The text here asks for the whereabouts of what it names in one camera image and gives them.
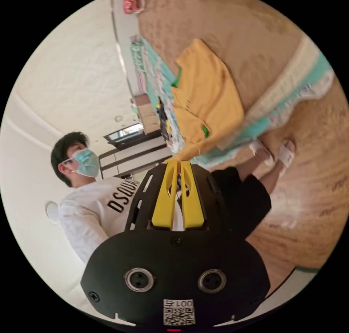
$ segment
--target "pillow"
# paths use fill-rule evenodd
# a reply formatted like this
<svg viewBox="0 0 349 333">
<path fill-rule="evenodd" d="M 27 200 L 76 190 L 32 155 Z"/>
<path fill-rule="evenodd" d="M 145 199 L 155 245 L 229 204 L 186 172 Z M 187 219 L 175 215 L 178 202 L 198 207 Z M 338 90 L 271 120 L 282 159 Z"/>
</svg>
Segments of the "pillow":
<svg viewBox="0 0 349 333">
<path fill-rule="evenodd" d="M 143 58 L 142 58 L 142 43 L 132 42 L 131 54 L 132 54 L 133 63 L 136 69 L 145 73 L 145 68 L 143 65 Z"/>
</svg>

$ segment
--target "ceiling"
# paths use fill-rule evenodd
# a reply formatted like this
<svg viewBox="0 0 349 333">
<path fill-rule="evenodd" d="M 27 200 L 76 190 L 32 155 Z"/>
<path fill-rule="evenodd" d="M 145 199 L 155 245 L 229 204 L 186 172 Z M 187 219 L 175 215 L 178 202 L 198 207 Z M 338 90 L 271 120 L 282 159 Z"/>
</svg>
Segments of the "ceiling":
<svg viewBox="0 0 349 333">
<path fill-rule="evenodd" d="M 45 38 L 14 87 L 62 133 L 86 133 L 98 154 L 112 148 L 104 135 L 136 123 L 112 24 L 110 0 L 84 6 Z"/>
</svg>

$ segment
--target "folded clothes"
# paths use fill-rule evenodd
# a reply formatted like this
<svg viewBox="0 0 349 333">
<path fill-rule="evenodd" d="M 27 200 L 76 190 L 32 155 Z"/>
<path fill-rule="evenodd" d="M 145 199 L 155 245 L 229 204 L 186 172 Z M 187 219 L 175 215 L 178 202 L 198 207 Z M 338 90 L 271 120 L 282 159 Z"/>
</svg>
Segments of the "folded clothes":
<svg viewBox="0 0 349 333">
<path fill-rule="evenodd" d="M 244 109 L 226 65 L 203 41 L 194 39 L 176 63 L 180 77 L 171 87 L 173 110 L 186 144 L 181 155 L 189 160 L 233 133 Z"/>
</svg>

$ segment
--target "man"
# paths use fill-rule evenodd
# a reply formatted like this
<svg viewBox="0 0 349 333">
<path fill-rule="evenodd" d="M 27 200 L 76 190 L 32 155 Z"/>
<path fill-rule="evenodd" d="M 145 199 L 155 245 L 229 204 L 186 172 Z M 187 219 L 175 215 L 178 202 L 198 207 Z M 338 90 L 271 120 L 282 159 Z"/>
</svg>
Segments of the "man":
<svg viewBox="0 0 349 333">
<path fill-rule="evenodd" d="M 74 189 L 59 206 L 59 219 L 75 252 L 87 263 L 109 237 L 124 231 L 133 196 L 140 183 L 111 177 L 97 181 L 99 159 L 88 149 L 88 137 L 72 132 L 51 153 L 57 177 Z M 173 228 L 181 230 L 181 211 L 175 207 Z"/>
<path fill-rule="evenodd" d="M 70 244 L 85 263 L 106 239 L 124 231 L 132 198 L 139 187 L 138 182 L 115 177 L 96 181 L 99 159 L 87 147 L 87 136 L 72 132 L 61 138 L 51 153 L 56 175 L 74 188 L 60 204 L 60 223 Z M 243 238 L 270 211 L 269 195 L 295 155 L 293 142 L 286 140 L 274 167 L 258 180 L 252 175 L 253 171 L 262 162 L 273 165 L 274 158 L 259 141 L 253 142 L 250 148 L 253 158 L 236 167 L 212 172 L 232 216 L 232 227 Z M 176 203 L 173 230 L 182 230 L 181 219 Z"/>
</svg>

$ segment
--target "label sticker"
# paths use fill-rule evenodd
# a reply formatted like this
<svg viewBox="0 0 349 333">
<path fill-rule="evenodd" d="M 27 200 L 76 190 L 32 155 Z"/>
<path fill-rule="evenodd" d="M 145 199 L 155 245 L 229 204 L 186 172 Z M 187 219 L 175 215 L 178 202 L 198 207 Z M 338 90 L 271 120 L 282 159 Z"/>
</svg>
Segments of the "label sticker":
<svg viewBox="0 0 349 333">
<path fill-rule="evenodd" d="M 164 299 L 164 325 L 185 326 L 195 324 L 195 310 L 192 299 Z"/>
</svg>

